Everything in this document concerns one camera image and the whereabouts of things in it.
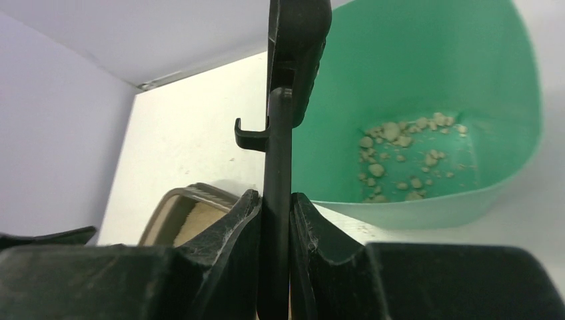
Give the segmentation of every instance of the beige crumb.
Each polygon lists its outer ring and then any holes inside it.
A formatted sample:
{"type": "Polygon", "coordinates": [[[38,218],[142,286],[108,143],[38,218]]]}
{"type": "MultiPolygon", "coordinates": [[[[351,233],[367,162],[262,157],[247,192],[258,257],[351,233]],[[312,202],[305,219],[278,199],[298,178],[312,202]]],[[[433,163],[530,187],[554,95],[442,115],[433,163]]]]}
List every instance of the beige crumb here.
{"type": "Polygon", "coordinates": [[[421,196],[418,191],[412,191],[409,194],[406,195],[406,201],[414,201],[414,200],[420,200],[420,199],[424,199],[423,196],[421,196]]]}
{"type": "Polygon", "coordinates": [[[396,184],[396,188],[398,190],[408,190],[408,183],[399,182],[399,183],[396,184]]]}
{"type": "Polygon", "coordinates": [[[422,187],[422,181],[420,181],[420,179],[418,178],[412,178],[410,180],[410,184],[414,189],[420,189],[422,187]]]}
{"type": "Polygon", "coordinates": [[[375,177],[382,177],[382,175],[384,174],[384,167],[382,165],[379,165],[378,163],[373,163],[372,165],[369,165],[368,168],[369,172],[371,172],[371,174],[375,177]]]}
{"type": "Polygon", "coordinates": [[[372,147],[372,139],[370,137],[363,137],[359,140],[359,146],[362,148],[371,148],[372,147]]]}
{"type": "Polygon", "coordinates": [[[457,126],[457,131],[459,131],[459,133],[464,134],[467,133],[467,127],[465,127],[464,125],[458,125],[457,126]]]}
{"type": "Polygon", "coordinates": [[[416,126],[420,129],[425,129],[428,126],[428,118],[421,117],[420,119],[416,120],[416,126]]]}

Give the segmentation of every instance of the black metal bar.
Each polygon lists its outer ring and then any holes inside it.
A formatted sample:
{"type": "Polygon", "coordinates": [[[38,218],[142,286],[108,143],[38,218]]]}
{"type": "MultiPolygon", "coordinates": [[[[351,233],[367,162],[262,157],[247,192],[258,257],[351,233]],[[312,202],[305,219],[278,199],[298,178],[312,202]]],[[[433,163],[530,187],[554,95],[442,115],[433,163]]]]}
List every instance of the black metal bar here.
{"type": "Polygon", "coordinates": [[[292,90],[271,91],[265,153],[257,313],[288,319],[288,221],[292,166],[292,90]]]}

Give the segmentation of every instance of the beige pebble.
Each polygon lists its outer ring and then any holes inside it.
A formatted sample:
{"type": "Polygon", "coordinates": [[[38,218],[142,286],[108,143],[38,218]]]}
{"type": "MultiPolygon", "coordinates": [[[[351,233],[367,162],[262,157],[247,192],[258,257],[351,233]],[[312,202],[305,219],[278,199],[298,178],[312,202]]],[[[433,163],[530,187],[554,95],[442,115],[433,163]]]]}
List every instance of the beige pebble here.
{"type": "Polygon", "coordinates": [[[428,167],[433,167],[438,164],[438,160],[432,157],[431,154],[426,155],[425,163],[428,167]]]}
{"type": "Polygon", "coordinates": [[[359,145],[362,148],[371,148],[372,147],[372,139],[370,137],[363,137],[359,140],[359,145]]]}
{"type": "Polygon", "coordinates": [[[374,202],[375,203],[386,203],[386,202],[388,202],[388,199],[384,195],[377,195],[374,198],[374,202]]]}
{"type": "Polygon", "coordinates": [[[432,158],[434,159],[438,159],[440,157],[439,153],[437,150],[430,150],[430,155],[432,156],[432,158]]]}
{"type": "Polygon", "coordinates": [[[418,191],[412,191],[409,194],[406,195],[405,200],[406,201],[414,201],[414,200],[420,200],[420,199],[424,199],[424,197],[422,197],[418,191]]]}
{"type": "Polygon", "coordinates": [[[408,190],[408,183],[399,182],[399,183],[396,184],[396,188],[398,190],[408,190]]]}
{"type": "Polygon", "coordinates": [[[459,131],[459,133],[467,133],[467,130],[467,127],[465,127],[464,125],[457,126],[457,131],[459,131]]]}
{"type": "Polygon", "coordinates": [[[375,177],[382,177],[382,175],[384,174],[384,167],[382,165],[379,165],[378,163],[373,163],[372,165],[369,165],[368,168],[371,174],[375,177]]]}
{"type": "Polygon", "coordinates": [[[454,117],[447,117],[445,119],[445,125],[451,127],[454,124],[455,124],[455,118],[454,117]]]}
{"type": "Polygon", "coordinates": [[[416,120],[416,125],[420,129],[425,129],[428,126],[428,118],[421,117],[420,119],[416,120]]]}
{"type": "Polygon", "coordinates": [[[418,179],[418,178],[411,179],[410,184],[415,189],[420,189],[422,187],[422,181],[420,181],[420,179],[418,179]]]}
{"type": "Polygon", "coordinates": [[[434,121],[438,126],[443,127],[446,123],[446,116],[444,116],[441,112],[435,112],[434,121]]]}
{"type": "Polygon", "coordinates": [[[401,135],[400,137],[398,137],[398,145],[400,145],[401,147],[408,147],[411,143],[412,143],[412,138],[411,137],[407,137],[405,135],[401,135]]]}
{"type": "Polygon", "coordinates": [[[390,142],[396,140],[400,135],[400,127],[398,123],[387,122],[382,125],[382,130],[384,132],[384,138],[390,142]]]}

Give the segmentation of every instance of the green container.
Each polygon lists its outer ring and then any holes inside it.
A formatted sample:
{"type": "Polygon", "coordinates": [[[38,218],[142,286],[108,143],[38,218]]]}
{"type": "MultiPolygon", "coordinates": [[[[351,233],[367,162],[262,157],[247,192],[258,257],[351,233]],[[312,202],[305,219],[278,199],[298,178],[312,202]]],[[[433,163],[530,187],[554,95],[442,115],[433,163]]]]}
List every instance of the green container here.
{"type": "Polygon", "coordinates": [[[293,133],[292,188],[329,209],[387,229],[463,225],[487,212],[537,150],[538,76],[511,1],[353,1],[334,11],[320,65],[293,133]],[[378,159],[386,176],[377,179],[390,203],[362,203],[371,191],[358,178],[370,175],[359,163],[364,131],[435,112],[467,126],[466,136],[425,129],[407,149],[376,145],[392,155],[378,159]],[[425,173],[431,149],[446,158],[425,173]],[[433,180],[425,199],[404,201],[411,190],[396,189],[412,176],[433,180]]]}

